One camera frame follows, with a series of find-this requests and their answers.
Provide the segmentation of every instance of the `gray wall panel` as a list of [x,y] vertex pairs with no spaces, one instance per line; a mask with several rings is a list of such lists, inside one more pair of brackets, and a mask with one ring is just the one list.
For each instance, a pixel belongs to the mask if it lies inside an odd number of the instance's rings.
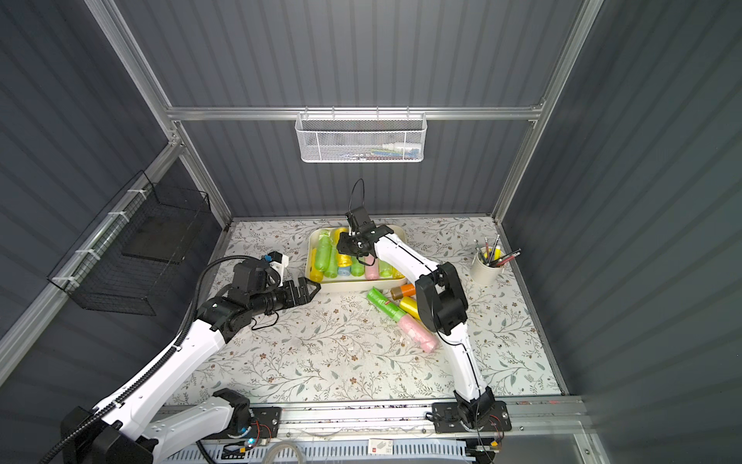
[[[181,163],[161,183],[194,188]],[[3,463],[37,462],[59,440],[59,422],[68,412],[91,408],[172,340],[219,234],[209,216],[154,317],[87,311],[72,301],[60,310],[0,387]]]
[[740,24],[733,1],[606,2],[505,218],[616,463],[742,457]]
[[293,122],[186,122],[237,217],[342,215],[359,177],[374,214],[492,209],[525,121],[432,121],[421,163],[305,163]]
[[82,1],[0,5],[0,335],[165,138]]
[[123,1],[179,106],[537,104],[579,0]]

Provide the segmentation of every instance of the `black wire basket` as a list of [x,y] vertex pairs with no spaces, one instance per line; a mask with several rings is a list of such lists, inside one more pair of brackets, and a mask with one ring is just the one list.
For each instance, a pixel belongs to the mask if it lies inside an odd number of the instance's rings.
[[86,310],[154,316],[203,224],[209,196],[149,183],[115,218],[69,275],[49,281]]

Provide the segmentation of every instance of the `green bottle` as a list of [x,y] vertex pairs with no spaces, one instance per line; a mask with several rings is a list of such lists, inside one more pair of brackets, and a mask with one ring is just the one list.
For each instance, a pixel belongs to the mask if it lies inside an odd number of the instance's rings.
[[376,288],[372,288],[366,294],[368,301],[371,301],[381,312],[392,318],[394,322],[399,322],[399,319],[403,318],[406,312],[400,310],[399,307],[389,301],[389,299],[382,295]]
[[381,278],[392,277],[392,265],[386,261],[379,260],[378,262],[378,276]]
[[350,257],[351,264],[350,264],[350,273],[353,274],[355,277],[361,277],[363,274],[366,273],[366,270],[364,269],[365,266],[358,262],[358,258],[355,256]]
[[330,248],[329,265],[325,271],[325,277],[338,277],[338,249],[334,246],[331,246]]
[[332,241],[329,238],[329,230],[320,229],[320,237],[317,240],[317,255],[315,256],[315,268],[317,270],[322,272],[327,270],[331,253]]

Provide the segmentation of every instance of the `table surface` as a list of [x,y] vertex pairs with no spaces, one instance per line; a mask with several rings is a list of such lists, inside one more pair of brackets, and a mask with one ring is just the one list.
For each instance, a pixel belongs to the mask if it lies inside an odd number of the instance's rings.
[[[435,261],[456,266],[469,298],[469,334],[482,374],[495,396],[552,395],[559,387],[510,265],[491,287],[469,277],[474,239],[496,236],[490,218],[396,218],[407,243]],[[226,255],[259,257],[272,250],[290,258],[286,278],[303,275],[309,235],[339,220],[265,220],[234,226]],[[234,262],[217,272],[211,293],[232,280]],[[258,324],[272,322],[261,316]],[[169,399],[203,401],[230,387],[254,403],[426,399],[453,396],[443,350],[423,353],[365,292],[322,293],[310,304],[281,312],[274,327],[239,332],[204,362]]]

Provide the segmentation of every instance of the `pink bottle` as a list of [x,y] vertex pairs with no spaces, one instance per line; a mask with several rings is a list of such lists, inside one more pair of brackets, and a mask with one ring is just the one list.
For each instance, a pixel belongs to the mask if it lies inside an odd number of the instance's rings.
[[373,264],[371,266],[366,266],[366,280],[367,281],[378,280],[378,259],[374,258]]
[[402,329],[413,341],[420,344],[425,353],[430,353],[438,347],[438,338],[422,327],[419,322],[409,314],[405,314],[397,322],[397,327]]

